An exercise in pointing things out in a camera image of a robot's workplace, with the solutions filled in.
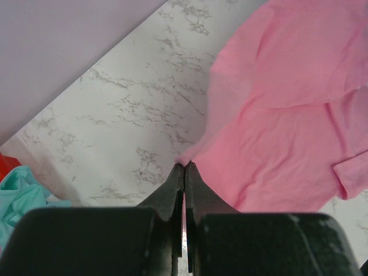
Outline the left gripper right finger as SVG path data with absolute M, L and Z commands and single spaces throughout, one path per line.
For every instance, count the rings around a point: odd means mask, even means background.
M 361 275 L 340 225 L 323 213 L 241 213 L 185 167 L 193 275 Z

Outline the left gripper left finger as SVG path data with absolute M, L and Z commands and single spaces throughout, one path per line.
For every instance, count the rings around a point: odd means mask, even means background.
M 184 168 L 135 207 L 42 208 L 17 224 L 2 275 L 177 275 Z

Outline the pink t shirt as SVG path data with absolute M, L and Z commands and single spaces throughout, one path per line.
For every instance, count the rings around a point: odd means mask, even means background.
M 241 212 L 367 189 L 367 2 L 267 1 L 218 53 L 205 133 L 177 161 Z

